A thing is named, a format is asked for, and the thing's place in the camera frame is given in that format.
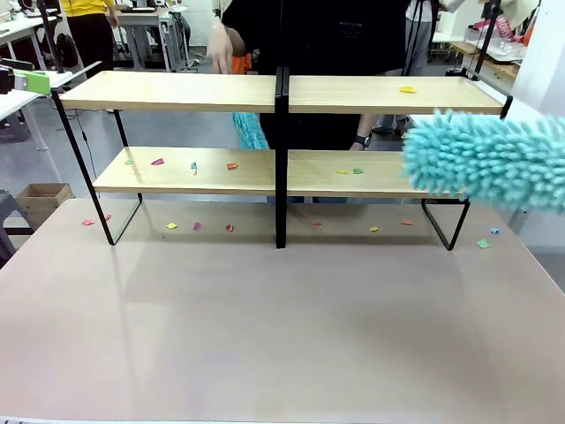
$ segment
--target cardboard box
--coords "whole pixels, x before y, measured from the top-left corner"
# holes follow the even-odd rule
[[[73,199],[66,183],[30,184],[16,199],[36,225],[41,225],[67,199]]]

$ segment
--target black wristwatch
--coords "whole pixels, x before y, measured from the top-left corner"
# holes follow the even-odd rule
[[[371,134],[366,137],[361,137],[360,135],[355,136],[355,142],[362,145],[364,148],[369,148],[371,146]]]

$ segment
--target black t-shirt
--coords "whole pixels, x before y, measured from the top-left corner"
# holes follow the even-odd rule
[[[292,75],[375,75],[403,67],[410,0],[233,0],[223,23],[248,51],[259,49],[259,73],[286,64]],[[289,148],[349,149],[359,115],[263,114],[269,146],[284,131]]]

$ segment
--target green paper scrap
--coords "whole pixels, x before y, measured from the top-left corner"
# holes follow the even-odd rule
[[[477,246],[479,246],[481,249],[488,249],[489,247],[491,247],[491,245],[489,245],[488,241],[486,241],[485,239],[479,240],[477,242]]]

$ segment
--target yellow shirt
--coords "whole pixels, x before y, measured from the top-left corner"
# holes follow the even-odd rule
[[[104,13],[114,0],[61,0],[67,17]]]

